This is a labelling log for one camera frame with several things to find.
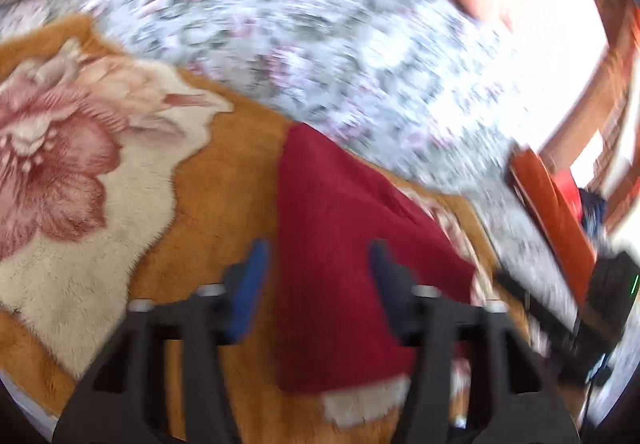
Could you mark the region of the wooden chair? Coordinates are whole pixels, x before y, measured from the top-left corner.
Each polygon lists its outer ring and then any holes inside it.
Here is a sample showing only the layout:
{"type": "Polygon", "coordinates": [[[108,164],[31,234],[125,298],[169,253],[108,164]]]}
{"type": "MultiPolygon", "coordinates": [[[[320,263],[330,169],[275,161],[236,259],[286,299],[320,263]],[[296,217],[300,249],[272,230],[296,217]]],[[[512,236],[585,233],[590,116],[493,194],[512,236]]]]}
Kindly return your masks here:
{"type": "Polygon", "coordinates": [[[628,216],[639,194],[638,149],[632,163],[613,190],[605,180],[614,177],[614,154],[622,146],[623,122],[631,117],[631,76],[639,45],[639,0],[594,0],[602,20],[608,48],[582,97],[540,152],[552,173],[570,168],[598,133],[603,149],[594,163],[591,192],[606,198],[604,226],[613,232],[628,216]]]}

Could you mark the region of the orange velvet cushion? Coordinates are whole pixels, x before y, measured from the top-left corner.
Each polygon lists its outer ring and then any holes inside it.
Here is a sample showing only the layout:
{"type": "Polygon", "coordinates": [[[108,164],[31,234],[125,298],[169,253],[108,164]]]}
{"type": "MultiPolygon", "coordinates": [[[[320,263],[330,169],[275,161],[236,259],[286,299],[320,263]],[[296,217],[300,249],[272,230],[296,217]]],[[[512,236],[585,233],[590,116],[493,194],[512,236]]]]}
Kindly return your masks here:
{"type": "Polygon", "coordinates": [[[544,163],[531,149],[513,153],[509,175],[514,190],[544,235],[578,305],[587,300],[597,253],[570,211],[544,163]]]}

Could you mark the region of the red item behind cushion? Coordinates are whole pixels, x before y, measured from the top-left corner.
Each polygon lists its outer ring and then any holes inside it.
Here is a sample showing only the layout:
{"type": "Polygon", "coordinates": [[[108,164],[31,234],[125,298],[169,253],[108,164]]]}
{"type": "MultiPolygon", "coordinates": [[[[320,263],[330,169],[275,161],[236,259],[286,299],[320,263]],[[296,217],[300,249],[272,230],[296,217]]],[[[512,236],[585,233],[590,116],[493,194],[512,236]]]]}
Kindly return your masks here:
{"type": "Polygon", "coordinates": [[[552,175],[552,179],[564,197],[573,217],[578,222],[582,221],[582,197],[580,197],[578,186],[570,172],[570,168],[556,171],[552,175]]]}

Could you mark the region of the orange floral plush blanket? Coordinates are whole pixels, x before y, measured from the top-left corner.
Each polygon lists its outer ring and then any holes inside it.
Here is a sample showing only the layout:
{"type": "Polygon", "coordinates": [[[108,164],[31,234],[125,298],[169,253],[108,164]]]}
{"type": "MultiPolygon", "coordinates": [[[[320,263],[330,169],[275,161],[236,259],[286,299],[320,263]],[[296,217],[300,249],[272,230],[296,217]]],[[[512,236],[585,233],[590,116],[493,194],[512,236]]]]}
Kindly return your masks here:
{"type": "MultiPolygon", "coordinates": [[[[265,238],[256,319],[221,351],[242,440],[390,440],[390,389],[408,372],[317,394],[278,386],[279,165],[294,121],[107,45],[85,15],[3,44],[1,83],[1,369],[17,386],[61,414],[130,300],[184,299],[265,238]]],[[[474,265],[470,302],[492,299],[497,259],[470,204],[371,168],[474,265]]]]}

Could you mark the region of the floral quilt bedspread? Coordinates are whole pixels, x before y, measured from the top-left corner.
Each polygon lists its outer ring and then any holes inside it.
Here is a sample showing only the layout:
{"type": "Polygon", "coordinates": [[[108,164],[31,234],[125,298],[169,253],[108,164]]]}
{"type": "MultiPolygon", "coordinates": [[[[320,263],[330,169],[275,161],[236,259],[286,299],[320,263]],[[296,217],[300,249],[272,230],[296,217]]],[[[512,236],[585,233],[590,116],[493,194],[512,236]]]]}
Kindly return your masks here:
{"type": "Polygon", "coordinates": [[[535,0],[508,30],[451,0],[16,0],[1,1],[1,31],[91,14],[140,56],[218,80],[396,175],[469,193],[506,268],[571,324],[558,266],[498,181],[510,147],[541,147],[579,96],[560,72],[569,4],[535,0]]]}

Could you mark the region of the dark red knit sweater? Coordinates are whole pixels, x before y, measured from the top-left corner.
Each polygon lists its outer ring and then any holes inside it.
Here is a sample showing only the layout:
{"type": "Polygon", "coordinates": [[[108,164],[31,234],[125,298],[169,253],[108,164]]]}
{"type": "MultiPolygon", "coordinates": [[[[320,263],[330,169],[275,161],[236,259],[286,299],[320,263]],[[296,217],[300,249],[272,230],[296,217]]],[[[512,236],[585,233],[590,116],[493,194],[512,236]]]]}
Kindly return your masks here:
{"type": "Polygon", "coordinates": [[[382,239],[418,281],[471,300],[474,265],[414,201],[323,134],[296,123],[279,165],[277,382],[291,393],[363,386],[410,372],[369,268],[382,239]]]}

